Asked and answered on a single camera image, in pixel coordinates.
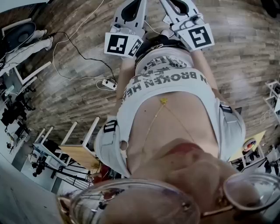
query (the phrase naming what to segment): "lips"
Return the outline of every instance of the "lips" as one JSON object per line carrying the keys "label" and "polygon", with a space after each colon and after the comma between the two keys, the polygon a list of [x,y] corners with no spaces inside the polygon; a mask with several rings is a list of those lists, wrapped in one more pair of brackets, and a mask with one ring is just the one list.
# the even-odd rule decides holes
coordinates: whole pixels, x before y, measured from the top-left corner
{"label": "lips", "polygon": [[194,143],[181,143],[171,149],[166,155],[171,155],[175,153],[187,154],[193,150],[202,150],[197,144]]}

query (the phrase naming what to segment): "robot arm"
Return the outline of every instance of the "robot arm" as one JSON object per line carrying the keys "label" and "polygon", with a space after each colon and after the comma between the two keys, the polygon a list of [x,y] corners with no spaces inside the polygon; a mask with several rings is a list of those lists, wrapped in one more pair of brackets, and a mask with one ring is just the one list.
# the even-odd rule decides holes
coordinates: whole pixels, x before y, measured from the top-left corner
{"label": "robot arm", "polygon": [[[209,24],[191,0],[160,0],[175,33],[189,51],[214,45]],[[133,58],[143,43],[147,0],[126,0],[115,12],[110,32],[105,34],[104,53]]]}

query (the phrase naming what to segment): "wooden floor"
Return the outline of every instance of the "wooden floor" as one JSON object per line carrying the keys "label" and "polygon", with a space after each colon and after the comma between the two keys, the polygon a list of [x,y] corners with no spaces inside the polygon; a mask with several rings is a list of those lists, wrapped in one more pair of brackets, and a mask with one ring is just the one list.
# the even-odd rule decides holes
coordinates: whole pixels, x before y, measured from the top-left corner
{"label": "wooden floor", "polygon": [[[102,0],[54,0],[33,16],[39,28],[48,33],[64,31],[71,35],[79,24]],[[100,9],[80,28],[72,40],[85,55],[106,61],[118,75],[121,59],[103,53],[105,32],[115,9],[123,0],[105,0]],[[278,79],[280,74],[278,50],[279,21],[270,18],[261,7],[260,0],[195,0],[206,22],[209,22],[216,45],[205,51],[222,95],[236,108],[242,107],[247,136],[267,130],[263,143],[278,142],[276,120],[272,116],[260,124],[268,110],[263,97],[269,91],[264,83]],[[162,19],[165,12],[159,0],[148,1],[147,21],[160,32],[167,27]],[[53,47],[65,40],[57,34]],[[52,59],[53,48],[41,51],[27,67],[34,70]],[[55,65],[67,77],[110,76],[100,62],[83,60],[69,43],[61,43],[55,52]],[[28,125],[39,132],[43,127],[54,126],[51,137],[64,138],[74,121],[78,122],[72,142],[83,139],[96,116],[103,120],[115,102],[115,93],[101,91],[95,84],[98,79],[67,80],[59,76],[53,66],[41,72],[35,82],[37,91],[32,102],[37,108],[28,116]]]}

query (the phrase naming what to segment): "eyeglasses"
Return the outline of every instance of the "eyeglasses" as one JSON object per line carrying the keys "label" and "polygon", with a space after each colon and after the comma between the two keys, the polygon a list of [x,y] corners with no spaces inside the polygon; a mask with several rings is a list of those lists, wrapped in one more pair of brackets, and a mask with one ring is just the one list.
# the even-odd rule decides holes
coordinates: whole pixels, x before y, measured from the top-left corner
{"label": "eyeglasses", "polygon": [[280,199],[280,178],[267,173],[238,173],[223,184],[215,210],[201,213],[194,199],[165,182],[118,179],[90,187],[70,201],[74,224],[174,223],[197,224],[200,219],[236,209],[256,213]]}

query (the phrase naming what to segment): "power strip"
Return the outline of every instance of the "power strip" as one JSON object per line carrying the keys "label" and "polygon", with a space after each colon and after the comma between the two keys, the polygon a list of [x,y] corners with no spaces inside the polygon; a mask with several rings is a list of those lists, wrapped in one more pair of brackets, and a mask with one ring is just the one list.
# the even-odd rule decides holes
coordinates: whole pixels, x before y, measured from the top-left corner
{"label": "power strip", "polygon": [[116,90],[117,89],[117,83],[111,82],[108,79],[103,79],[102,85],[108,87],[109,89]]}

